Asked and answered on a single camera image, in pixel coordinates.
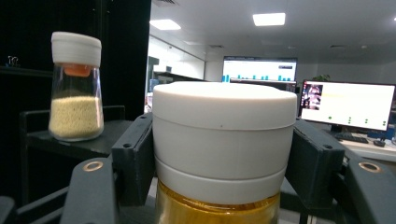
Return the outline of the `white office desk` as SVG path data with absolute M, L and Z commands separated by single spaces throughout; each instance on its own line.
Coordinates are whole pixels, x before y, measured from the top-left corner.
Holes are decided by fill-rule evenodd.
M 378 147 L 374 144 L 375 138 L 368 137 L 366 134 L 358 133 L 354 133 L 354 136 L 365 138 L 368 143 L 364 144 L 342 140 L 341 144 L 363 158 L 396 162 L 396 142 L 385 139 L 385 145 L 383 147 Z

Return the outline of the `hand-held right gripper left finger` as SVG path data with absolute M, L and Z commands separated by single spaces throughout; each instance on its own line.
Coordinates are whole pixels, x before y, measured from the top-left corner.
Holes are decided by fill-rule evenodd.
M 136 118 L 120 136 L 112 159 L 120 175 L 120 204 L 144 205 L 155 173 L 151 113 Z

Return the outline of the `black metal rack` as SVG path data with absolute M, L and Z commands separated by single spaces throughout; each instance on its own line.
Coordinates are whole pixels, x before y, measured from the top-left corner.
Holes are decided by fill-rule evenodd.
M 47 110 L 20 113 L 21 201 L 28 204 L 66 187 L 78 163 L 110 154 L 112 146 L 130 126 L 125 107 L 104 108 L 105 128 L 92 140 L 63 142 L 48 131 Z

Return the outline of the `large wall display screen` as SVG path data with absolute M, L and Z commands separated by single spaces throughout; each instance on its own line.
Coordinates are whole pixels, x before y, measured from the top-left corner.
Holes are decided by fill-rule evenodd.
M 225 56 L 221 81 L 230 82 L 232 78 L 294 81 L 297 62 L 296 58 Z

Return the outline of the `yellow granule spice jar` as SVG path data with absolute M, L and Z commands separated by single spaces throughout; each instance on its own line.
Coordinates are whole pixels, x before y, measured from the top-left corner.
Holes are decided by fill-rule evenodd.
M 101 41 L 95 37 L 54 32 L 49 132 L 62 141 L 93 139 L 104 129 L 100 83 Z

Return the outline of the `black curtain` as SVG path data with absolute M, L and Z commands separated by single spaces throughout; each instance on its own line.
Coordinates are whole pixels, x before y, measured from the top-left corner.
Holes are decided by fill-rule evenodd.
M 143 112 L 150 0 L 0 0 L 0 195 L 21 200 L 20 113 L 50 106 L 55 31 L 102 42 L 105 105 Z

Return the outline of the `black computer monitor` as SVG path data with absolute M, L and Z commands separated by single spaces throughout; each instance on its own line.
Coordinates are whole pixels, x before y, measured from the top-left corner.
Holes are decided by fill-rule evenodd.
M 331 125 L 385 131 L 394 85 L 305 80 L 299 117 Z

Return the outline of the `orange powder spice jar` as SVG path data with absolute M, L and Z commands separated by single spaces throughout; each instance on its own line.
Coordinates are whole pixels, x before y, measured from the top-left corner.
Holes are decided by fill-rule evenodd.
M 157 224 L 277 224 L 297 97 L 249 84 L 155 87 Z

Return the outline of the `black keyboard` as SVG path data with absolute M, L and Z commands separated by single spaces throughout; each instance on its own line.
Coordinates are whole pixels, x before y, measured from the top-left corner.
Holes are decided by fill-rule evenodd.
M 337 140 L 346 140 L 351 142 L 368 144 L 368 140 L 366 138 L 360 136 L 354 136 L 352 133 L 336 133 L 334 137 Z

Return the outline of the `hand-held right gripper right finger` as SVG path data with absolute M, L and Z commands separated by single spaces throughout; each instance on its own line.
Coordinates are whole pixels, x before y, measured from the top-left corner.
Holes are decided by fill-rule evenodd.
M 341 170 L 344 156 L 345 148 L 337 140 L 305 120 L 296 120 L 286 178 L 306 208 L 331 206 L 331 176 Z

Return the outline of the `rectangular ceiling light panel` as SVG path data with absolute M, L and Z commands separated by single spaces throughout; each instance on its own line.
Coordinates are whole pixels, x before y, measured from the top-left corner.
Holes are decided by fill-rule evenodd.
M 252 18 L 256 26 L 279 26 L 285 24 L 286 14 L 285 13 L 254 14 Z
M 162 31 L 174 31 L 180 30 L 181 27 L 172 20 L 165 19 L 165 20 L 152 20 L 149 22 L 155 28 L 162 30 Z

